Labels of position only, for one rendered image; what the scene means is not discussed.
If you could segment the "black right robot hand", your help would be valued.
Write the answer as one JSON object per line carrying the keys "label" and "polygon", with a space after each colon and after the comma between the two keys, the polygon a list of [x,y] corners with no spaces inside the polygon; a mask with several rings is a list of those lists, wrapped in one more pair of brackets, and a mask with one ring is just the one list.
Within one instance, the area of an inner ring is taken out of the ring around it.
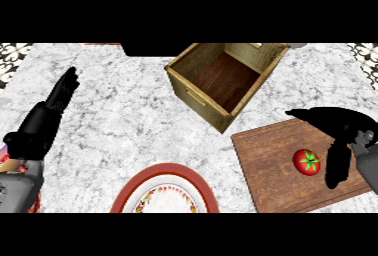
{"label": "black right robot hand", "polygon": [[334,138],[328,149],[325,183],[329,189],[348,178],[351,157],[354,157],[351,143],[357,132],[373,132],[373,140],[368,146],[378,144],[378,122],[359,111],[341,107],[313,107],[292,109],[286,114],[305,121],[317,130]]}

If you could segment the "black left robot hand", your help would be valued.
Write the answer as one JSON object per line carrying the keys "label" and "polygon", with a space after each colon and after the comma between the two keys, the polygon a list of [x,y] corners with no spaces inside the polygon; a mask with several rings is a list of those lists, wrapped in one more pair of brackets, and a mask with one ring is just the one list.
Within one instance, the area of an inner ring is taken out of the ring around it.
{"label": "black left robot hand", "polygon": [[41,160],[50,150],[62,114],[80,85],[75,68],[59,78],[49,97],[32,107],[16,132],[4,135],[7,154],[12,159]]}

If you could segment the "red tomato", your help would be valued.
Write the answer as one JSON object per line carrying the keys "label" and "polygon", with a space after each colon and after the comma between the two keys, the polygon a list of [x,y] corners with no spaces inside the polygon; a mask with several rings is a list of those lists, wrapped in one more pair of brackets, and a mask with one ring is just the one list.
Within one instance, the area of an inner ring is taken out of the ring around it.
{"label": "red tomato", "polygon": [[320,171],[320,160],[311,150],[300,149],[294,153],[292,163],[297,171],[305,176],[313,176]]}

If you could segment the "brown wooden cutting board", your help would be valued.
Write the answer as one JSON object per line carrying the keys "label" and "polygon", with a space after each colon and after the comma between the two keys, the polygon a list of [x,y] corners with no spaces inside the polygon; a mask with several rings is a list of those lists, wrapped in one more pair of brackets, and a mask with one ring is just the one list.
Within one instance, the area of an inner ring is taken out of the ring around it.
{"label": "brown wooden cutting board", "polygon": [[[334,139],[307,122],[291,119],[232,135],[252,202],[258,213],[310,212],[366,192],[370,187],[351,160],[348,179],[335,189],[325,185],[326,153]],[[308,149],[320,171],[305,176],[292,156]]]}

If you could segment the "tan wooden box basket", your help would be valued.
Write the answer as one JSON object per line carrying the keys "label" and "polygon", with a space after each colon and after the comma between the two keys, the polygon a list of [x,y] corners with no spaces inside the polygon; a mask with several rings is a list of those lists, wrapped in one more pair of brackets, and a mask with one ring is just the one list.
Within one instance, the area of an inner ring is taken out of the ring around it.
{"label": "tan wooden box basket", "polygon": [[193,43],[165,65],[176,96],[220,133],[288,50],[283,43]]}

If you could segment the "black appliance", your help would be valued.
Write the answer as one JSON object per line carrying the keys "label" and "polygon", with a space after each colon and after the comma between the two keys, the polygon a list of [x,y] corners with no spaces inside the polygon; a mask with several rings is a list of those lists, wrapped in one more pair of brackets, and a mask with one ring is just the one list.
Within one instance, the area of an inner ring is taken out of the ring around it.
{"label": "black appliance", "polygon": [[130,57],[173,57],[190,46],[189,43],[131,43],[121,44]]}

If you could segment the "red rimmed white plate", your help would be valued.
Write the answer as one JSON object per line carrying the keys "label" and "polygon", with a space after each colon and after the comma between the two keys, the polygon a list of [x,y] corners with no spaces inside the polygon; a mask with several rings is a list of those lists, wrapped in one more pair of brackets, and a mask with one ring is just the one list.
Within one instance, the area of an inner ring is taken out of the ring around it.
{"label": "red rimmed white plate", "polygon": [[201,175],[186,166],[162,163],[127,182],[112,208],[116,213],[217,213],[218,205]]}

